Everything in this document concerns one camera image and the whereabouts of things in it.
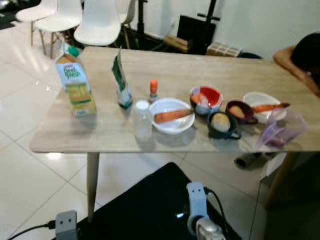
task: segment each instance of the black cable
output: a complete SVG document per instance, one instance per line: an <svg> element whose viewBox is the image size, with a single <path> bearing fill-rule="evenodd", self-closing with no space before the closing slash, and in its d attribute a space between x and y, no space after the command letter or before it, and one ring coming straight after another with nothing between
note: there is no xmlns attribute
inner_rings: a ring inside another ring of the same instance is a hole
<svg viewBox="0 0 320 240"><path fill-rule="evenodd" d="M48 223L46 224L42 224L42 225L38 225L38 226L33 226L33 227L30 227L24 231L21 231L19 233L17 233L16 235L8 238L7 240L12 240L12 239L15 239L16 237L26 233L26 232L29 232L31 230L34 230L34 229L40 229L40 228L49 228L49 229L55 229L56 228L56 221L55 220L51 220L49 221Z"/></svg>
<svg viewBox="0 0 320 240"><path fill-rule="evenodd" d="M214 191L212 191L211 189L209 189L207 187L204 187L204 192L205 192L205 194L212 193L214 195L216 201L218 202L218 205L219 205L220 211L221 211L221 215L222 215L222 218L223 218L226 239L230 239L226 215L225 215L224 208L222 207L222 204L220 202L220 199L219 199L218 195Z"/></svg>

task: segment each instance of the white bowl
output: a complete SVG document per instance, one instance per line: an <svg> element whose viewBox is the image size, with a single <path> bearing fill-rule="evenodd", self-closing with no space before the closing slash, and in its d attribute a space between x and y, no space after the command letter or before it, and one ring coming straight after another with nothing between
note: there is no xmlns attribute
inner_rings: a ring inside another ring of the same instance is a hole
<svg viewBox="0 0 320 240"><path fill-rule="evenodd" d="M191 109L190 105L184 101L176 98L166 97L160 98L150 106L150 112L152 115L153 126L161 133L175 135L182 133L194 124L195 114L192 113L188 116L176 119L174 121L168 121L165 123L155 123L154 116L159 113L171 112L181 109Z"/></svg>
<svg viewBox="0 0 320 240"><path fill-rule="evenodd" d="M247 93L243 97L243 102L248 104L250 107L265 105L265 104L280 104L280 101L274 96L267 95L262 92L252 91ZM264 111L261 113L255 113L254 116L258 119L259 123L266 124L268 118L271 115L271 111Z"/></svg>

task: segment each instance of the white tile floor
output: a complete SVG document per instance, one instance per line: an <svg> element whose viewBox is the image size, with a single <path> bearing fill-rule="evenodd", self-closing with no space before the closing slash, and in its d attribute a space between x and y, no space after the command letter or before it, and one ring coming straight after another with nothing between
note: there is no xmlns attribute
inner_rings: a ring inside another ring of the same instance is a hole
<svg viewBox="0 0 320 240"><path fill-rule="evenodd" d="M61 88L54 63L43 55L36 32L30 47L29 30L26 23L0 30L0 240L52 220L59 212L75 209L78 220L87 216L86 156L29 150L35 128ZM233 163L235 157L208 153L102 154L96 209L167 162L175 162L193 181L217 192L227 220L243 239L249 239L250 232L251 239L263 239L266 212L261 198L256 201L261 165L257 163L251 171L240 170ZM265 196L268 189L262 187L261 191ZM53 230L38 229L17 239L52 237Z"/></svg>

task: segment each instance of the table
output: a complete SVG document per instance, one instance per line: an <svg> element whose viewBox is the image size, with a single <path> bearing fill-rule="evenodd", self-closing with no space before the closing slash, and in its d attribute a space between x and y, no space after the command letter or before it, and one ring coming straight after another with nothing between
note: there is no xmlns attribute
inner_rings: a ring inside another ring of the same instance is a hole
<svg viewBox="0 0 320 240"><path fill-rule="evenodd" d="M309 89L273 62L231 57L198 56L121 51L122 65L134 101L149 97L149 81L158 79L158 96L189 102L194 86L212 86L223 93L224 102L242 100L251 91L264 92L291 103L308 130L284 149L255 145L262 124L241 126L242 139L208 138L206 119L196 117L194 125L179 135L164 135L153 129L152 140L139 142L133 133L131 110L117 103L115 78L111 71L118 49L86 47L81 59L90 81L97 114L75 118L68 97L61 91L30 148L36 153L86 153L88 220L94 213L100 153L144 152L303 152L320 150L319 100Z"/></svg>

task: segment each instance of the purple plastic cup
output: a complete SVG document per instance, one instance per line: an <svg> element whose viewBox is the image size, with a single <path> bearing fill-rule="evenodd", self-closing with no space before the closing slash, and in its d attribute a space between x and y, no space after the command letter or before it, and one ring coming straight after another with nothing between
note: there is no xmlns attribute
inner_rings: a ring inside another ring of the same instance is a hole
<svg viewBox="0 0 320 240"><path fill-rule="evenodd" d="M283 148L308 128L303 117L294 111L276 108L271 112L263 132L256 144L257 148L268 145Z"/></svg>

